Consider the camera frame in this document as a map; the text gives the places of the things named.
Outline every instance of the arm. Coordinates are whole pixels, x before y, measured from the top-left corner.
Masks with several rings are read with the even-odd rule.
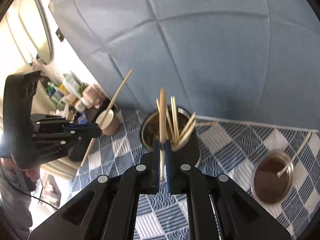
[[[30,194],[30,192],[27,191],[27,187],[23,179],[23,171],[18,170],[11,159],[1,159],[1,162],[0,208],[11,227],[23,239],[28,239],[30,233],[29,227],[32,226],[32,217],[29,211],[31,197],[19,193],[6,181],[7,179],[17,189]]]

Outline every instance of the table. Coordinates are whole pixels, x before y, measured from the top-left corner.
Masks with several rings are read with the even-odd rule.
[[[117,113],[120,129],[113,136],[101,136],[80,167],[69,199],[101,174],[110,177],[140,163],[147,152],[139,133],[148,114],[122,109]],[[199,169],[208,175],[228,174],[250,196],[255,166],[273,150],[293,157],[307,131],[245,122],[218,121],[196,128],[201,152]],[[308,144],[294,161],[294,187],[278,205],[264,207],[296,239],[320,206],[320,138],[313,132]],[[185,195],[170,195],[165,182],[157,195],[140,195],[134,239],[188,239]]]

